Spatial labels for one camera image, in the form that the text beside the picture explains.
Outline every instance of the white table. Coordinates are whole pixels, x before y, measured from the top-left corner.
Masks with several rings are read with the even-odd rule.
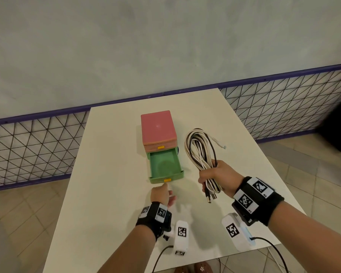
[[[302,211],[268,159],[259,149],[218,89],[183,93],[91,109],[68,185],[44,273],[96,272],[135,226],[141,209],[150,203],[149,162],[141,139],[140,115],[170,110],[177,131],[184,178],[170,182],[178,196],[170,211],[173,222],[190,225],[189,250],[184,257],[165,252],[156,271],[228,256],[238,251],[221,219],[233,212],[232,199],[218,194],[208,204],[199,171],[187,157],[183,142],[188,131],[202,128],[227,145],[215,144],[217,158],[243,175],[267,181],[286,201]],[[280,243],[257,222],[254,236]],[[169,245],[159,239],[146,272],[151,272],[160,251]],[[256,241],[255,249],[268,246]]]

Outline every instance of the pink lid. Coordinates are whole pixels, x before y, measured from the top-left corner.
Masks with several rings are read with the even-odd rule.
[[[140,117],[143,145],[177,140],[176,130],[169,110],[143,114]]]

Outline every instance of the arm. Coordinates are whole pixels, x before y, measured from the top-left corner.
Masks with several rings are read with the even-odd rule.
[[[150,201],[170,207],[176,200],[176,196],[170,197],[172,193],[164,183],[160,187],[152,188]],[[155,235],[150,228],[145,225],[136,226],[97,273],[143,273],[155,242]]]
[[[243,176],[225,162],[200,171],[199,183],[215,179],[233,197]],[[341,272],[341,235],[286,202],[273,211],[268,227],[308,272]]]

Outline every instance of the person's left hand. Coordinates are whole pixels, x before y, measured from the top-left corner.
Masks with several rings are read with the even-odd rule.
[[[173,195],[173,191],[168,191],[167,183],[164,183],[159,187],[152,188],[152,192],[150,194],[151,202],[160,202],[163,205],[168,206],[168,208],[174,204],[176,198],[177,197]]]

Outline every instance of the gray wall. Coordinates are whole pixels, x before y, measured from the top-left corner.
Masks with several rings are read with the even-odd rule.
[[[341,0],[0,0],[0,118],[341,63]]]

